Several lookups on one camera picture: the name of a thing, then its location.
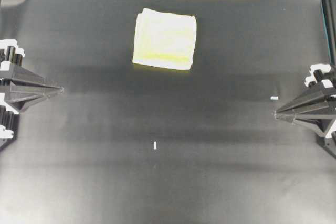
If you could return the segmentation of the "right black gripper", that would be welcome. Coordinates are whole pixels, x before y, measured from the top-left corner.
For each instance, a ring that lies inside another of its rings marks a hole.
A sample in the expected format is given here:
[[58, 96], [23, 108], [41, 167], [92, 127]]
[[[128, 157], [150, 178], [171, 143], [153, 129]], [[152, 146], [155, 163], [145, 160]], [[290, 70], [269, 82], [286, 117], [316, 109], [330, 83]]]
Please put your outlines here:
[[319, 137], [335, 138], [335, 66], [310, 66], [307, 90], [275, 111], [275, 119], [300, 125]]

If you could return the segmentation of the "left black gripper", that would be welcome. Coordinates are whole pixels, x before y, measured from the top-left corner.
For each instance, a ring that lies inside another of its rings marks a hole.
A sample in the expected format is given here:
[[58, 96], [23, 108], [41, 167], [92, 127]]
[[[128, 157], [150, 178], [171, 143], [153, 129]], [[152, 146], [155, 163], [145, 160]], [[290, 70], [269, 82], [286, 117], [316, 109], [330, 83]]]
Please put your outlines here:
[[1, 138], [14, 137], [16, 115], [64, 90], [57, 83], [20, 67], [24, 57], [24, 50], [16, 40], [1, 40]]

